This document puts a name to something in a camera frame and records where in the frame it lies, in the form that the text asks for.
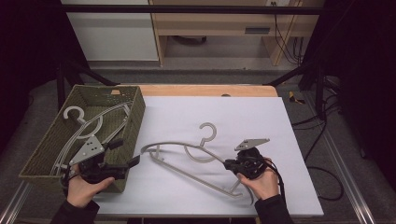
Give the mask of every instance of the cable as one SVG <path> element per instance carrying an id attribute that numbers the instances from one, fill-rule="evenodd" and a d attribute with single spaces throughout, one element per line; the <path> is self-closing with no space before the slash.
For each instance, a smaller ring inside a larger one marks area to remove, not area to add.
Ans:
<path id="1" fill-rule="evenodd" d="M 297 60 L 297 64 L 299 64 L 299 66 L 300 66 L 302 61 L 303 61 L 303 57 L 304 57 L 304 55 L 301 54 L 301 52 L 303 51 L 304 38 L 303 37 L 300 38 L 300 47 L 299 47 L 299 52 L 298 53 L 296 53 L 297 40 L 298 40 L 298 37 L 294 37 L 294 41 L 293 41 L 293 57 L 294 57 L 295 60 Z"/>
<path id="2" fill-rule="evenodd" d="M 324 111 L 324 113 L 323 113 L 323 114 L 324 114 L 324 121 L 323 121 L 322 123 L 320 123 L 320 124 L 314 126 L 314 127 L 311 127 L 311 128 L 318 127 L 318 126 L 320 126 L 320 125 L 322 125 L 322 124 L 324 124 L 324 125 L 323 125 L 323 127 L 322 127 L 322 129 L 321 129 L 319 135 L 318 135 L 317 138 L 315 139 L 314 143 L 312 144 L 311 148 L 309 148 L 308 152 L 305 154 L 305 156 L 304 156 L 304 163 L 306 163 L 306 161 L 308 160 L 308 157 L 310 156 L 310 154 L 311 154 L 312 151 L 314 150 L 315 145 L 317 144 L 318 140 L 319 140 L 320 137 L 323 135 L 323 133 L 324 133 L 324 131 L 325 131 L 325 129 L 326 129 L 326 126 L 327 126 L 327 116 L 328 116 L 329 114 L 332 113 L 331 109 L 334 108 L 334 107 L 336 107 L 336 106 L 338 105 L 338 102 L 335 102 L 335 103 L 329 105 L 327 108 L 326 108 L 326 104 L 329 102 L 330 99 L 332 99 L 333 97 L 337 97 L 337 96 L 338 96 L 338 94 L 333 94 L 333 95 L 330 95 L 329 97 L 327 97 L 327 98 L 324 100 L 324 109 L 323 109 L 323 111 Z M 304 124 L 304 123 L 313 121 L 313 120 L 315 120 L 315 119 L 317 119 L 317 118 L 318 118 L 318 115 L 315 115 L 315 116 L 312 117 L 312 118 L 309 118 L 309 119 L 306 119 L 306 120 L 303 120 L 303 121 L 294 123 L 294 124 L 292 124 L 292 126 L 297 126 L 297 125 L 300 125 L 300 124 Z M 345 191 L 345 190 L 344 190 L 344 186 L 343 186 L 343 184 L 341 183 L 341 181 L 339 180 L 339 178 L 338 178 L 335 174 L 333 174 L 332 172 L 330 172 L 330 171 L 328 171 L 328 170 L 326 170 L 326 169 L 323 169 L 323 168 L 320 168 L 320 167 L 317 167 L 317 166 L 306 166 L 306 168 L 307 168 L 307 169 L 320 170 L 320 171 L 322 171 L 322 172 L 325 172 L 325 173 L 331 175 L 331 176 L 337 181 L 338 185 L 340 186 L 340 194 L 339 194 L 337 197 L 335 197 L 335 198 L 327 198 L 327 197 L 322 197 L 322 196 L 319 195 L 318 198 L 320 198 L 320 199 L 322 199 L 322 200 L 326 200 L 326 201 L 335 202 L 335 201 L 340 200 L 340 199 L 344 196 L 344 191 Z"/>
<path id="3" fill-rule="evenodd" d="M 279 171 L 277 170 L 276 165 L 271 160 L 268 160 L 266 158 L 263 158 L 263 162 L 267 165 L 267 167 L 269 167 L 271 170 L 273 170 L 276 173 L 277 179 L 279 182 L 278 185 L 279 185 L 279 190 L 280 190 L 280 196 L 282 197 L 283 202 L 286 204 L 285 185 L 283 183 L 282 176 L 280 175 Z"/>
<path id="4" fill-rule="evenodd" d="M 330 172 L 328 170 L 325 170 L 323 168 L 317 167 L 317 166 L 307 166 L 306 168 L 307 169 L 311 169 L 311 170 L 320 170 L 320 171 L 323 171 L 323 172 L 331 175 L 332 177 L 334 177 L 334 179 L 337 181 L 338 185 L 340 186 L 340 191 L 341 192 L 340 192 L 340 194 L 337 197 L 335 197 L 335 198 L 325 198 L 325 197 L 322 197 L 322 196 L 318 196 L 318 198 L 326 200 L 326 201 L 335 202 L 335 201 L 340 200 L 344 196 L 344 191 L 345 191 L 344 190 L 344 186 L 341 183 L 341 180 L 336 175 L 334 175 L 332 172 Z"/>
<path id="5" fill-rule="evenodd" d="M 78 150 L 76 150 L 75 152 L 73 152 L 71 159 L 73 159 L 78 153 Z M 76 177 L 76 175 L 70 177 L 70 162 L 67 163 L 67 167 L 66 170 L 64 171 L 64 176 L 61 176 L 61 178 L 59 179 L 59 183 L 61 184 L 62 190 L 64 192 L 64 196 L 67 197 L 68 194 L 68 189 L 69 189 L 69 180 Z"/>
<path id="6" fill-rule="evenodd" d="M 285 58 L 288 60 L 288 62 L 289 62 L 289 63 L 292 63 L 292 64 L 297 64 L 297 62 L 295 61 L 295 59 L 293 59 L 294 62 L 291 62 L 291 61 L 290 61 L 288 55 L 285 53 L 285 50 L 283 50 L 282 46 L 279 44 L 279 41 L 277 40 L 276 33 L 279 32 L 280 38 L 281 38 L 282 41 L 283 41 L 283 45 L 285 46 L 285 49 L 286 49 L 287 53 L 288 53 L 289 56 L 291 57 L 291 54 L 290 54 L 290 52 L 289 52 L 289 50 L 288 50 L 288 46 L 286 45 L 285 40 L 283 39 L 283 36 L 282 36 L 282 34 L 280 33 L 280 31 L 279 31 L 279 29 L 278 29 L 278 27 L 277 27 L 276 14 L 274 15 L 274 17 L 275 17 L 275 29 L 276 29 L 276 30 L 275 30 L 275 40 L 276 40 L 276 43 L 277 43 L 277 45 L 280 47 L 280 49 L 282 50 L 283 55 L 285 55 Z"/>
<path id="7" fill-rule="evenodd" d="M 322 125 L 322 124 L 323 124 L 323 122 L 321 122 L 320 124 L 314 125 L 314 126 L 312 126 L 312 127 L 309 127 L 309 128 L 299 128 L 299 129 L 293 129 L 293 130 L 294 130 L 294 131 L 300 131 L 300 130 L 315 129 L 316 127 L 318 127 L 318 126 L 320 126 L 320 125 Z"/>
<path id="8" fill-rule="evenodd" d="M 276 3 L 271 3 L 271 5 L 272 5 L 273 7 L 276 7 Z M 291 54 L 290 54 L 290 52 L 289 52 L 289 49 L 288 49 L 288 46 L 287 46 L 287 44 L 286 44 L 286 41 L 285 41 L 285 39 L 283 38 L 282 34 L 281 34 L 280 31 L 279 31 L 279 28 L 278 28 L 278 26 L 277 26 L 276 14 L 274 14 L 274 18 L 275 18 L 275 28 L 276 28 L 276 30 L 275 30 L 275 40 L 276 40 L 276 43 L 279 45 L 280 49 L 282 50 L 283 54 L 285 55 L 285 57 L 286 57 L 286 59 L 288 60 L 289 63 L 297 64 L 297 65 L 300 66 L 299 61 L 296 60 L 295 57 L 291 56 Z M 288 33 L 289 33 L 289 31 L 290 31 L 291 24 L 292 24 L 292 22 L 289 24 Z M 280 39 L 281 39 L 282 42 L 283 42 L 283 46 L 285 46 L 286 52 L 289 54 L 289 57 L 292 58 L 293 62 L 290 61 L 288 55 L 285 53 L 285 50 L 283 49 L 283 47 L 280 45 L 279 41 L 277 40 L 277 34 L 276 34 L 276 33 L 279 33 L 279 37 L 280 37 Z"/>

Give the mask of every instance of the white board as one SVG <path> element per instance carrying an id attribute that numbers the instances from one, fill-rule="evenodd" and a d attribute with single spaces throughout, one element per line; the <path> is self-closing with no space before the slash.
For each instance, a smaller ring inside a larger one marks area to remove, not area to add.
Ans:
<path id="1" fill-rule="evenodd" d="M 178 141 L 199 146 L 209 137 L 205 122 L 217 127 L 217 136 L 205 148 L 219 157 L 234 159 L 233 150 L 244 139 L 269 138 L 258 146 L 276 164 L 285 183 L 286 200 L 293 217 L 322 216 L 318 197 L 304 165 L 282 99 L 277 97 L 145 97 L 146 111 L 135 148 Z M 237 180 L 218 161 L 198 163 L 181 146 L 162 146 L 161 156 L 178 168 L 218 187 L 230 189 Z M 206 157 L 206 154 L 194 154 Z M 148 153 L 130 170 L 123 193 L 100 193 L 99 214 L 119 217 L 256 217 L 246 189 L 232 198 L 154 162 Z"/>

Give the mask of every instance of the wicker basket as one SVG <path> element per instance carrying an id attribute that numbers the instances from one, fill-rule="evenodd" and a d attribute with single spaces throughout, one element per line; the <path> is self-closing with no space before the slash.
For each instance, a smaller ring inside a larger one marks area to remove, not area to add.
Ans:
<path id="1" fill-rule="evenodd" d="M 77 110 L 70 110 L 68 112 L 69 118 L 64 119 L 66 108 L 71 105 L 82 108 L 84 119 L 88 121 L 114 105 L 127 102 L 132 104 L 128 106 L 130 114 L 126 125 L 113 138 L 122 138 L 123 145 L 114 150 L 108 150 L 105 155 L 105 162 L 109 164 L 125 164 L 134 155 L 134 147 L 146 108 L 140 88 L 138 86 L 94 87 L 77 85 L 70 92 L 55 121 L 52 122 L 35 152 L 21 170 L 20 178 L 42 189 L 61 191 L 60 176 L 50 175 L 50 171 L 66 142 L 81 125 L 77 121 L 79 116 Z M 102 128 L 95 136 L 102 142 L 120 127 L 125 117 L 126 114 L 123 109 L 114 110 L 103 115 Z M 96 124 L 97 121 L 94 121 L 81 135 L 91 133 Z M 85 140 L 76 140 L 67 154 L 65 163 L 71 160 L 74 152 L 81 147 Z M 127 179 L 116 180 L 104 191 L 123 192 L 126 181 Z"/>

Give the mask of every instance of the gray floor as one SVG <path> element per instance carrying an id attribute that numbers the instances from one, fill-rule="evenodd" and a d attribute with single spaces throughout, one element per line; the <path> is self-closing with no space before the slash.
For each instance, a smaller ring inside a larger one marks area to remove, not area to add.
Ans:
<path id="1" fill-rule="evenodd" d="M 212 83 L 212 84 L 256 84 L 267 83 L 286 74 L 295 67 L 286 60 L 278 67 L 270 66 L 270 61 L 259 38 L 209 37 L 204 45 L 180 44 L 169 40 L 163 67 L 152 63 L 93 63 L 93 67 L 104 77 L 122 83 Z M 299 92 L 295 83 L 298 77 L 280 85 L 276 90 L 284 99 L 290 122 L 297 122 L 313 116 L 307 104 L 289 100 L 293 91 L 297 99 L 304 99 L 313 92 Z M 0 211 L 11 200 L 21 181 L 18 173 L 26 163 L 42 136 L 57 114 L 56 85 L 51 81 L 31 92 L 32 103 L 19 129 L 0 157 Z M 313 127 L 316 122 L 306 124 Z M 328 116 L 327 131 L 341 152 L 359 190 L 367 202 L 376 223 L 396 223 L 396 194 L 379 172 L 374 161 L 361 158 L 359 147 L 351 134 L 342 114 L 333 111 Z M 312 146 L 319 134 L 319 127 L 296 130 L 302 154 Z M 332 171 L 336 170 L 329 156 L 329 149 L 321 138 L 307 165 L 315 165 Z M 339 186 L 335 180 L 321 171 L 310 170 L 314 186 L 323 197 L 335 197 Z M 344 195 L 340 201 L 329 202 L 320 199 L 324 217 L 296 218 L 297 223 L 360 223 L 356 212 Z M 33 188 L 19 218 L 51 218 L 64 197 Z"/>

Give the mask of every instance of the person's right hand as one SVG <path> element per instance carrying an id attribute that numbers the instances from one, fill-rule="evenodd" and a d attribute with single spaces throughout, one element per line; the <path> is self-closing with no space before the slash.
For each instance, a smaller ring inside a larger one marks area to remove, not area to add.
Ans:
<path id="1" fill-rule="evenodd" d="M 73 170 L 79 173 L 78 165 L 74 165 Z M 76 175 L 69 181 L 67 201 L 75 207 L 84 208 L 97 192 L 106 189 L 114 180 L 114 177 L 109 177 L 100 183 L 90 184 Z"/>
<path id="2" fill-rule="evenodd" d="M 239 173 L 236 176 L 242 184 L 253 190 L 258 199 L 265 200 L 279 194 L 277 175 L 271 168 L 267 167 L 259 177 L 253 180 Z"/>

